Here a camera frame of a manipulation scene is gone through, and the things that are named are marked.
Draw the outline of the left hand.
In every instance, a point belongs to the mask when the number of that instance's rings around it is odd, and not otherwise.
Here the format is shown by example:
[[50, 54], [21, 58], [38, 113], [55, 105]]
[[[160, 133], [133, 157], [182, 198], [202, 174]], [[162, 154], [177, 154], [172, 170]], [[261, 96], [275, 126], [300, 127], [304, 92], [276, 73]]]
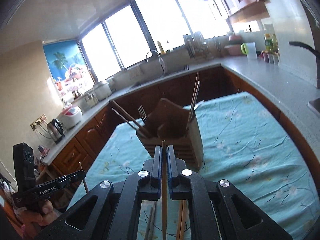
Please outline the left hand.
[[43, 202], [40, 213], [23, 210], [21, 212], [21, 220], [24, 225], [25, 239], [34, 239], [42, 227], [48, 226], [59, 216], [59, 213], [53, 208], [49, 200]]

